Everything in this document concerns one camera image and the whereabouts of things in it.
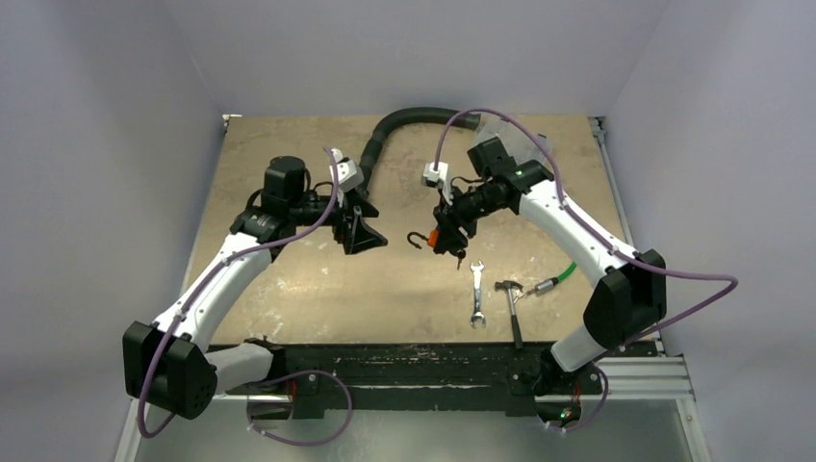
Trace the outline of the orange black padlock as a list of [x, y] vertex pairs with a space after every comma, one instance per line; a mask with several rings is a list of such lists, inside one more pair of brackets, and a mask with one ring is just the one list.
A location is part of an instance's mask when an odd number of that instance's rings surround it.
[[427, 236], [420, 232], [412, 231], [406, 236], [407, 242], [416, 249], [421, 249], [423, 244], [435, 249], [439, 238], [439, 229], [433, 229]]

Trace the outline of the black key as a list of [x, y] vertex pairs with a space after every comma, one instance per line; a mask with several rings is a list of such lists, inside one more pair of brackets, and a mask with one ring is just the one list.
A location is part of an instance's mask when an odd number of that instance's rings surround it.
[[462, 263], [466, 257], [466, 251], [464, 249], [460, 249], [455, 253], [456, 257], [456, 270], [460, 270], [462, 267]]

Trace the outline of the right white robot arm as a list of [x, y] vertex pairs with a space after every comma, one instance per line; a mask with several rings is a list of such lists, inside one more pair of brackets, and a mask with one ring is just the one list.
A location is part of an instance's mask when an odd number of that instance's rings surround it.
[[468, 157], [481, 179], [463, 192], [453, 187], [443, 162], [425, 165], [422, 181], [436, 189], [436, 228], [429, 245], [437, 254], [466, 256], [477, 222], [508, 209], [546, 232], [593, 286], [579, 327], [542, 352], [530, 388], [537, 396], [562, 392], [587, 364], [622, 346], [666, 316], [662, 256], [641, 252], [607, 232], [558, 186], [556, 175], [537, 160], [522, 164], [497, 137], [472, 147]]

